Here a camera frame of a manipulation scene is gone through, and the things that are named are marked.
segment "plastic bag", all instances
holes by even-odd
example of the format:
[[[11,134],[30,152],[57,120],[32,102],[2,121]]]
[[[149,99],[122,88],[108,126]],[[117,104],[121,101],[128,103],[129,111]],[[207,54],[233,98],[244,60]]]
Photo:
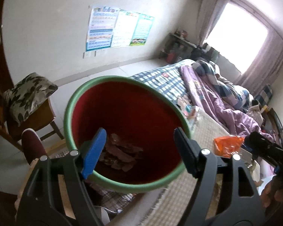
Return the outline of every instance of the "plastic bag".
[[[233,154],[238,154],[243,142],[243,137],[234,135],[215,138],[215,155],[230,158]]]

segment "blue clamp pad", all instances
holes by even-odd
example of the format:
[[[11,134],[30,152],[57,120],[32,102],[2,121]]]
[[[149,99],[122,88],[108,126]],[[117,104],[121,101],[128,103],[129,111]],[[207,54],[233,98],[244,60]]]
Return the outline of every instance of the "blue clamp pad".
[[[105,146],[107,138],[106,130],[99,128],[92,140],[86,141],[81,146],[83,157],[83,170],[81,172],[84,179],[93,173],[95,165],[99,160],[100,154]]]

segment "bucket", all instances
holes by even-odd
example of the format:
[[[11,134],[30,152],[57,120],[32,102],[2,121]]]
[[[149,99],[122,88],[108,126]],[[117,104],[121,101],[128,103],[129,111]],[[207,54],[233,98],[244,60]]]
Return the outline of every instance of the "bucket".
[[[64,118],[69,150],[91,140],[102,127],[143,149],[142,159],[124,172],[98,162],[88,179],[121,193],[163,187],[184,170],[173,133],[186,118],[177,106],[151,87],[121,76],[101,76],[80,86],[70,98]]]

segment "educational chart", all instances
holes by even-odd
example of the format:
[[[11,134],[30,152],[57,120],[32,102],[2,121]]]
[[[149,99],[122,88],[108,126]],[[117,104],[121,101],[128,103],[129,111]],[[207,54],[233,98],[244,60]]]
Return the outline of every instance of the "educational chart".
[[[111,47],[126,47],[130,45],[136,24],[139,18],[139,13],[129,12],[121,9],[119,11]]]
[[[92,8],[86,41],[86,51],[111,46],[113,29],[118,13],[118,8],[105,6]]]
[[[130,46],[145,45],[150,29],[152,27],[154,17],[140,14],[138,22],[130,42]]]

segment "floor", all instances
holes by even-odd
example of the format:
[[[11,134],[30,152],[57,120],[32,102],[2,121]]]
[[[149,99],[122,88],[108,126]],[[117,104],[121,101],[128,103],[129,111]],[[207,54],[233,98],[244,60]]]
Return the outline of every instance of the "floor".
[[[50,97],[53,111],[56,115],[55,122],[57,126],[60,131],[64,133],[63,119],[67,102],[75,90],[86,81],[95,77],[107,75],[128,77],[143,71],[165,66],[166,64],[167,63],[165,61],[160,59],[141,61],[96,73],[59,87],[58,90]],[[41,137],[50,131],[52,131],[52,127],[47,126],[39,130],[37,133]],[[55,134],[44,140],[43,146],[47,148],[59,140],[58,135]],[[27,164],[23,153],[0,136],[0,191],[17,194],[28,169],[29,165]]]

